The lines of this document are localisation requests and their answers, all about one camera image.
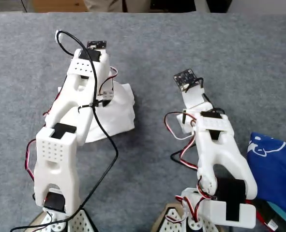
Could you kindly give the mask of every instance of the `metal base plate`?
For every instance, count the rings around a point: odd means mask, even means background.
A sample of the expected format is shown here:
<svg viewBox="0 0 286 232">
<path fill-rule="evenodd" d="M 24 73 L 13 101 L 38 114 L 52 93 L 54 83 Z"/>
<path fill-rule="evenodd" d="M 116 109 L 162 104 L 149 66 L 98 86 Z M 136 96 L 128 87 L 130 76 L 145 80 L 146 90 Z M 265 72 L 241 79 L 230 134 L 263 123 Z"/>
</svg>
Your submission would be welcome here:
<svg viewBox="0 0 286 232">
<path fill-rule="evenodd" d="M 49 223 L 51 221 L 50 216 L 47 214 L 41 224 Z M 98 232 L 94 223 L 90 219 L 87 212 L 82 209 L 79 213 L 68 222 L 67 230 L 61 231 L 59 224 L 53 224 L 38 230 L 37 232 Z"/>
<path fill-rule="evenodd" d="M 166 215 L 171 216 L 175 220 L 181 220 L 181 217 L 179 216 L 178 212 L 174 208 L 169 208 L 166 212 Z M 203 232 L 218 232 L 217 227 L 212 224 L 210 221 L 207 221 L 204 218 L 199 218 L 199 220 L 203 220 Z M 183 232 L 182 231 L 182 226 L 180 223 L 172 223 L 166 218 L 163 218 L 162 224 L 159 226 L 158 232 Z"/>
</svg>

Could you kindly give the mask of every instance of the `gray felt mat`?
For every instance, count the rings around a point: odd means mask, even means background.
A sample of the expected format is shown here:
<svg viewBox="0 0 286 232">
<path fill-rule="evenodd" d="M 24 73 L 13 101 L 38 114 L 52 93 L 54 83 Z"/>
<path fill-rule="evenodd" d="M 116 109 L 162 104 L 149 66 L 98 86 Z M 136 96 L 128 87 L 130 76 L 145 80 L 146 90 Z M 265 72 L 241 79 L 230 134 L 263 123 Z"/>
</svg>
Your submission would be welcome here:
<svg viewBox="0 0 286 232">
<path fill-rule="evenodd" d="M 0 14 L 0 231 L 28 224 L 41 211 L 23 163 L 70 62 L 54 42 L 56 29 L 84 43 L 107 40 L 118 81 L 135 93 L 136 128 L 113 137 L 120 158 L 86 207 L 101 232 L 147 232 L 175 194 L 195 186 L 196 174 L 169 159 L 184 143 L 163 125 L 166 112 L 183 108 L 172 76 L 184 69 L 205 78 L 243 155 L 252 131 L 286 141 L 286 16 Z M 68 39 L 64 44 L 77 48 Z M 79 148 L 81 198 L 113 155 L 108 140 Z M 254 231 L 266 229 L 258 223 Z"/>
</svg>

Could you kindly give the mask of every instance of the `blue fabric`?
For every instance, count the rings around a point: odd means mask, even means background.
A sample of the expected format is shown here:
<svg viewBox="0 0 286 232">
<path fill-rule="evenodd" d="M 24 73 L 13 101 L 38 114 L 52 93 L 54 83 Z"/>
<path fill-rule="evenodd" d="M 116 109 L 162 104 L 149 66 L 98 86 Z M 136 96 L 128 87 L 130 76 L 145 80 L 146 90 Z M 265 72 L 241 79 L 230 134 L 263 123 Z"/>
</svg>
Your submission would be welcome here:
<svg viewBox="0 0 286 232">
<path fill-rule="evenodd" d="M 278 205 L 275 205 L 272 202 L 268 202 L 268 204 L 279 216 L 281 216 L 286 221 L 286 212 L 282 210 L 281 207 L 279 207 Z"/>
<path fill-rule="evenodd" d="M 286 211 L 286 142 L 253 132 L 247 152 L 257 197 Z"/>
</svg>

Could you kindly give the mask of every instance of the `black wire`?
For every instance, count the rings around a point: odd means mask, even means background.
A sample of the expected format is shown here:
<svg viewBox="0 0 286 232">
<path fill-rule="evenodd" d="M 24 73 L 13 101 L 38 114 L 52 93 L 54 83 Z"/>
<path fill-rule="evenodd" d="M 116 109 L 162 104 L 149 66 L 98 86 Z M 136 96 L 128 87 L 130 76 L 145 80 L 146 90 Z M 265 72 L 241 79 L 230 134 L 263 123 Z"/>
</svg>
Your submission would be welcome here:
<svg viewBox="0 0 286 232">
<path fill-rule="evenodd" d="M 23 9 L 25 9 L 25 12 L 27 13 L 28 11 L 27 11 L 25 4 L 23 3 L 23 0 L 20 0 L 20 1 L 21 1 L 22 6 L 23 6 Z"/>
<path fill-rule="evenodd" d="M 21 230 L 21 229 L 29 229 L 29 228 L 38 228 L 38 227 L 42 227 L 42 226 L 49 226 L 49 225 L 52 225 L 52 224 L 57 224 L 57 223 L 64 223 L 64 222 L 68 222 L 69 220 L 73 219 L 78 213 L 79 211 L 84 207 L 84 205 L 87 203 L 87 201 L 90 199 L 90 197 L 92 196 L 92 194 L 95 192 L 95 190 L 98 188 L 98 186 L 100 185 L 100 183 L 102 182 L 102 180 L 104 179 L 104 177 L 107 175 L 107 173 L 109 172 L 109 170 L 112 168 L 112 166 L 114 165 L 114 163 L 116 162 L 117 158 L 118 158 L 118 155 L 119 155 L 119 152 L 118 152 L 118 149 L 117 149 L 117 146 L 116 144 L 114 143 L 114 141 L 112 140 L 112 138 L 109 136 L 109 134 L 105 131 L 105 129 L 103 128 L 102 124 L 100 123 L 99 121 L 99 118 L 96 114 L 96 110 L 95 110 L 95 106 L 94 106 L 94 103 L 97 101 L 96 99 L 96 96 L 97 96 L 97 83 L 98 83 L 98 79 L 97 79 L 97 75 L 96 75 L 96 70 L 95 70 L 95 67 L 94 67 L 94 64 L 92 62 L 92 58 L 91 56 L 89 55 L 89 53 L 87 52 L 87 49 L 86 47 L 84 46 L 84 44 L 78 39 L 76 38 L 74 35 L 66 32 L 66 31 L 63 31 L 63 30 L 60 30 L 57 32 L 57 41 L 59 41 L 59 35 L 61 33 L 64 33 L 66 35 L 68 35 L 70 38 L 72 38 L 73 40 L 75 40 L 81 47 L 82 49 L 86 52 L 88 58 L 89 58 L 89 61 L 91 63 L 91 67 L 92 67 L 92 70 L 93 70 L 93 73 L 94 73 L 94 93 L 93 93 L 93 103 L 92 103 L 92 111 L 93 111 L 93 114 L 94 114 L 94 118 L 96 120 L 96 122 L 98 123 L 100 129 L 102 130 L 102 132 L 105 134 L 105 136 L 109 139 L 109 141 L 111 142 L 111 144 L 113 145 L 114 149 L 115 149 L 115 157 L 114 159 L 112 160 L 112 162 L 110 163 L 110 165 L 107 167 L 107 169 L 105 170 L 105 172 L 102 174 L 102 176 L 100 177 L 100 179 L 97 181 L 97 183 L 95 184 L 95 186 L 92 188 L 92 190 L 89 192 L 88 196 L 85 198 L 85 200 L 83 201 L 83 203 L 79 206 L 79 208 L 68 218 L 66 219 L 63 219 L 63 220 L 59 220 L 59 221 L 54 221 L 54 222 L 50 222 L 50 223 L 46 223 L 46 224 L 42 224 L 42 225 L 32 225 L 32 226 L 18 226 L 18 227 L 14 227 L 10 230 L 10 232 L 13 232 L 13 231 L 16 231 L 16 230 Z"/>
<path fill-rule="evenodd" d="M 70 53 L 68 50 L 66 50 L 66 49 L 63 47 L 63 45 L 60 43 L 60 40 L 59 40 L 59 32 L 60 32 L 60 31 L 57 32 L 56 37 L 57 37 L 57 43 L 59 44 L 60 48 L 61 48 L 66 54 L 68 54 L 68 55 L 70 55 L 70 56 L 74 56 L 73 53 Z"/>
<path fill-rule="evenodd" d="M 175 158 L 175 156 L 176 156 L 177 154 L 180 154 L 181 152 L 182 152 L 182 150 L 179 150 L 179 151 L 176 151 L 176 152 L 174 152 L 173 154 L 171 154 L 171 155 L 170 155 L 171 160 L 173 160 L 175 163 L 181 164 L 182 166 L 184 166 L 184 167 L 186 167 L 186 168 L 189 168 L 189 169 L 191 169 L 191 170 L 194 170 L 193 168 L 190 168 L 190 167 L 188 167 L 188 166 L 185 166 L 182 162 L 180 162 L 179 159 L 176 159 L 176 158 Z"/>
<path fill-rule="evenodd" d="M 47 212 L 47 214 L 50 216 L 50 222 L 52 222 L 52 215 L 51 215 L 49 212 Z M 46 227 L 47 227 L 47 226 L 44 226 L 44 227 L 38 228 L 38 229 L 36 229 L 36 230 L 34 230 L 34 231 L 32 231 L 32 232 L 36 232 L 36 231 L 43 230 L 43 229 L 45 229 Z"/>
<path fill-rule="evenodd" d="M 208 96 L 203 93 L 203 97 L 212 105 L 212 107 L 214 108 L 214 105 L 212 104 L 212 102 L 210 101 L 210 99 L 208 98 Z"/>
<path fill-rule="evenodd" d="M 209 111 L 212 111 L 212 112 L 221 111 L 221 113 L 223 113 L 224 115 L 226 114 L 225 111 L 224 111 L 224 109 L 219 108 L 219 107 L 214 107 L 214 108 L 210 109 Z"/>
<path fill-rule="evenodd" d="M 197 82 L 197 81 L 200 83 L 201 88 L 203 88 L 203 82 L 204 82 L 203 77 L 199 77 L 199 78 L 196 77 L 195 82 Z M 191 87 L 192 87 L 192 86 L 188 86 L 188 88 L 185 90 L 185 93 L 186 93 Z"/>
</svg>

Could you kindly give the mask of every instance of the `white logo print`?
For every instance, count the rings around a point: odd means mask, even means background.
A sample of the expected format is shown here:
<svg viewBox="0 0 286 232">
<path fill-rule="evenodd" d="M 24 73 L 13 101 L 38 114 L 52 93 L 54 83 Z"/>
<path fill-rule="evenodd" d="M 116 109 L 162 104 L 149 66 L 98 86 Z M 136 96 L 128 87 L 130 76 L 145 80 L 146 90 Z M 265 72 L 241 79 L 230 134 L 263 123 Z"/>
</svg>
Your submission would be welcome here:
<svg viewBox="0 0 286 232">
<path fill-rule="evenodd" d="M 259 136 L 256 136 L 255 140 L 259 140 L 260 141 L 261 138 Z M 255 154 L 257 154 L 259 156 L 266 157 L 268 153 L 277 152 L 277 151 L 282 150 L 285 147 L 285 145 L 286 145 L 286 142 L 283 142 L 283 144 L 278 149 L 267 151 L 264 148 L 256 149 L 258 147 L 258 144 L 255 144 L 253 141 L 250 141 L 249 145 L 248 145 L 247 152 L 253 151 Z"/>
<path fill-rule="evenodd" d="M 256 137 L 255 137 L 255 140 L 261 140 L 261 138 L 260 138 L 259 136 L 256 136 Z M 286 145 L 286 142 L 283 142 L 283 144 L 280 146 L 280 148 L 275 149 L 275 150 L 271 150 L 271 151 L 266 151 L 264 148 L 263 148 L 263 149 L 258 149 L 257 151 L 263 151 L 263 153 L 264 153 L 264 154 L 260 154 L 260 153 L 258 153 L 258 152 L 255 151 L 255 149 L 256 149 L 256 147 L 258 146 L 258 144 L 254 144 L 253 141 L 250 141 L 250 142 L 249 142 L 249 145 L 248 145 L 247 152 L 249 152 L 249 151 L 252 150 L 255 154 L 257 154 L 257 155 L 259 155 L 259 156 L 266 157 L 268 153 L 280 151 L 281 149 L 284 148 L 285 145 Z"/>
</svg>

